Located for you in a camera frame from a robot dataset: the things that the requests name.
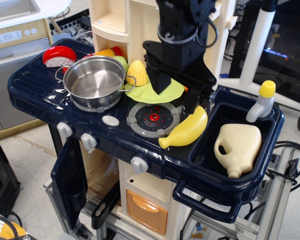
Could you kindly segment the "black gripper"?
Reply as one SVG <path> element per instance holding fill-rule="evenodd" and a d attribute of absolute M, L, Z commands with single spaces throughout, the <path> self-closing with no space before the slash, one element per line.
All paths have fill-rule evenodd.
<path fill-rule="evenodd" d="M 210 113 L 210 96 L 217 80 L 203 59 L 206 37 L 195 37 L 180 45 L 147 40 L 143 48 L 146 50 L 144 58 L 148 77 L 158 95 L 174 79 L 189 88 L 184 102 L 187 114 L 193 114 L 198 106 Z"/>

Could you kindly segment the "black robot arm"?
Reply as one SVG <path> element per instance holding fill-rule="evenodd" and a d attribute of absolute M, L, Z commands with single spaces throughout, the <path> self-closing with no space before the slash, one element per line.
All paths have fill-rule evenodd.
<path fill-rule="evenodd" d="M 204 62 L 208 29 L 215 29 L 209 15 L 214 0 L 158 0 L 158 42 L 145 41 L 146 71 L 153 90 L 160 94 L 176 80 L 187 87 L 184 107 L 192 114 L 214 92 L 217 79 Z"/>

